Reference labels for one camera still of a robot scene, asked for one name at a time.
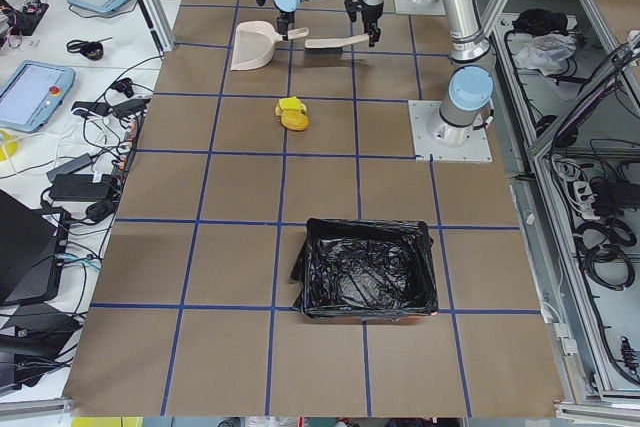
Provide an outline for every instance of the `white dustpan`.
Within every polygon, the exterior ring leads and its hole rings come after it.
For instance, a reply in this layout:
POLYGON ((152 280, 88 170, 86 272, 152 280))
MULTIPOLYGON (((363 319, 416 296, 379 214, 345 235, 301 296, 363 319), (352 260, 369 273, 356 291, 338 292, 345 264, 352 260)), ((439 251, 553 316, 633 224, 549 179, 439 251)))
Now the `white dustpan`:
MULTIPOLYGON (((309 35, 309 29, 306 27, 288 32, 289 39, 307 35, 309 35)), ((231 70, 252 70, 267 65, 273 57, 276 42, 283 40, 283 36, 277 33, 269 22, 256 20, 238 24, 233 42, 231 70)))

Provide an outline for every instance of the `black plastic bag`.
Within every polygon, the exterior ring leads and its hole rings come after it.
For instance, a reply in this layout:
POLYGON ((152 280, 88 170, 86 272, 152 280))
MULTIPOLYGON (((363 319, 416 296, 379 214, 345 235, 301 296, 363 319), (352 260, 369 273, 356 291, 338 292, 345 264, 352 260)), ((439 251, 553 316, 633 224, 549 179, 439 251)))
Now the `black plastic bag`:
POLYGON ((303 283, 294 306, 310 317, 431 315, 431 243, 424 222, 310 219, 291 272, 303 283))

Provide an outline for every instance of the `yellow sponge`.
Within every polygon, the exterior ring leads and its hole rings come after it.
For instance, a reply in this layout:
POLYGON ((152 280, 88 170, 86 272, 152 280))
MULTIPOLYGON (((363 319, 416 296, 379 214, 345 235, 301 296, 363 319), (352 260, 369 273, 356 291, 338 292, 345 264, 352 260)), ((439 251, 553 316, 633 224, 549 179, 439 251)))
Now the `yellow sponge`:
POLYGON ((276 116, 280 117, 280 123, 289 130, 300 132, 309 127, 306 113, 307 106, 297 97, 280 99, 276 105, 276 116))

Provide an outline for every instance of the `floor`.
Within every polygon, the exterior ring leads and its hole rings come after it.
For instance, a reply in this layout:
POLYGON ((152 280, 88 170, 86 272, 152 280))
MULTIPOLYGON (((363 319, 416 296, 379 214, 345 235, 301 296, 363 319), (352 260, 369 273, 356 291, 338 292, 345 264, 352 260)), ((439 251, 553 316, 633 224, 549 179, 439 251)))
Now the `floor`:
MULTIPOLYGON (((489 165, 414 160, 406 100, 444 96, 450 41, 443 19, 392 4, 375 50, 282 43, 236 72, 234 26, 276 11, 183 0, 66 388, 75 415, 553 415, 562 388, 499 149, 491 134, 489 165), (276 122, 290 95, 306 132, 276 122), (293 311, 310 217, 426 221, 440 313, 293 311)), ((348 36, 341 9, 305 4, 297 26, 348 36)))

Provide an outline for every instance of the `yellow object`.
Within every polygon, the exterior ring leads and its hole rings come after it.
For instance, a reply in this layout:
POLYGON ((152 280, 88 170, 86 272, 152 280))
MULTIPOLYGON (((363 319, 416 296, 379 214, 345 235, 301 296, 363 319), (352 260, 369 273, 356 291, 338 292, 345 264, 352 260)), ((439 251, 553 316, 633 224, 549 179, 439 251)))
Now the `yellow object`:
POLYGON ((76 417, 71 427, 142 427, 143 417, 76 417))
POLYGON ((18 143, 11 140, 11 136, 4 130, 0 130, 0 162, 7 160, 18 150, 18 143))
POLYGON ((309 127, 307 106, 297 97, 280 99, 276 105, 276 117, 280 117, 280 123, 289 130, 300 132, 309 127))

